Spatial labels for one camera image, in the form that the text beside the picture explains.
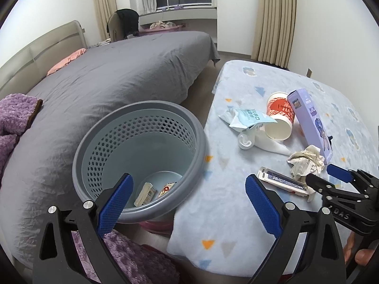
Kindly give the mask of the right hand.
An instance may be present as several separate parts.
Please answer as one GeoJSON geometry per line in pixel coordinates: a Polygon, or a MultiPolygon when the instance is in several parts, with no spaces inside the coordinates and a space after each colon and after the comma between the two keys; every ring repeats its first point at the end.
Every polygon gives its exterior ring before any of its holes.
{"type": "Polygon", "coordinates": [[[358,239],[352,231],[347,238],[346,245],[343,247],[345,265],[347,265],[353,258],[358,265],[366,266],[373,256],[375,249],[378,247],[378,240],[375,240],[370,245],[370,248],[360,249],[357,252],[354,252],[353,250],[355,248],[356,241],[358,241],[358,239]]]}

